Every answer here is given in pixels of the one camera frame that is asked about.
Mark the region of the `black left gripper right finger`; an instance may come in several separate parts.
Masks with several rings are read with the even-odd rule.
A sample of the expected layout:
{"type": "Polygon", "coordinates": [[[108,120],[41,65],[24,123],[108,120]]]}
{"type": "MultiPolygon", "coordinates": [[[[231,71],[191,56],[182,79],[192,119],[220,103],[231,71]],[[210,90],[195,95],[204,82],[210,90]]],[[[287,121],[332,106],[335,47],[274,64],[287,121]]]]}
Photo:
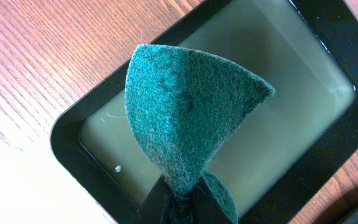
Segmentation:
{"type": "Polygon", "coordinates": [[[191,211],[195,224],[232,224],[202,177],[191,191],[191,211]]]}

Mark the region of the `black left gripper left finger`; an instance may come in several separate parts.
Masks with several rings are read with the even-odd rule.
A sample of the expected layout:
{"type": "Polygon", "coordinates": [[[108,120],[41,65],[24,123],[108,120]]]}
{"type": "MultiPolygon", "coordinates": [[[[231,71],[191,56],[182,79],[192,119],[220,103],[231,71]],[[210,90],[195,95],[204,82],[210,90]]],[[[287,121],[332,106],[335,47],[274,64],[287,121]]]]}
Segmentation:
{"type": "Polygon", "coordinates": [[[135,215],[135,223],[169,224],[171,189],[163,176],[152,187],[135,215]]]}

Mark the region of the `green yellow sponge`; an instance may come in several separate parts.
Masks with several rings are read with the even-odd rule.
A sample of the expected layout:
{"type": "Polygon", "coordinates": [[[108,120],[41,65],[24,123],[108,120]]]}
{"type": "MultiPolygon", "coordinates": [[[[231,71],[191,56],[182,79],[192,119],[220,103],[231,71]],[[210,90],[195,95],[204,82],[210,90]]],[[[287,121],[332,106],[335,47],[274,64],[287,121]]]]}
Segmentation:
{"type": "Polygon", "coordinates": [[[238,215],[210,160],[274,87],[226,58],[169,45],[140,44],[127,70],[125,111],[143,153],[162,172],[174,219],[190,221],[186,195],[203,180],[228,219],[238,215]]]}

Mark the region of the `black rectangular water tray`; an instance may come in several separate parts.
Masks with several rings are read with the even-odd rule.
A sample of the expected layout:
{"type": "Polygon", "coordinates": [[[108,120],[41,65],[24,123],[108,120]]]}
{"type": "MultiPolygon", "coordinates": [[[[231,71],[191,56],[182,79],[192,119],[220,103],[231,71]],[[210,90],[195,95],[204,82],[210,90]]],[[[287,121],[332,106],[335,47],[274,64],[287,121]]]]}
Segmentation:
{"type": "MultiPolygon", "coordinates": [[[[344,1],[205,1],[155,39],[225,57],[275,89],[210,170],[241,223],[287,223],[358,148],[358,21],[344,1]]],[[[118,223],[160,176],[124,111],[127,64],[55,122],[61,165],[118,223]]]]}

